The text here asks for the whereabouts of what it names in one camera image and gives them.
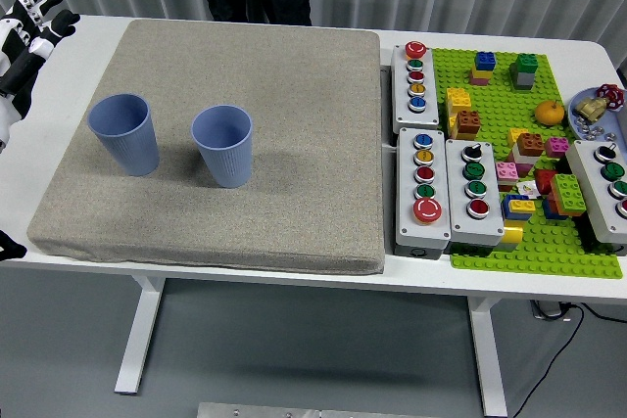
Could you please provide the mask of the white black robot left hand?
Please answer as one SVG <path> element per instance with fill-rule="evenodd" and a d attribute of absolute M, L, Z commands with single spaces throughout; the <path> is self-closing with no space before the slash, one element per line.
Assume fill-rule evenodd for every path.
<path fill-rule="evenodd" d="M 65 9 L 46 14 L 63 0 L 16 0 L 1 17 L 1 147 L 11 126 L 25 119 L 40 69 L 56 46 L 75 33 L 80 15 Z"/>

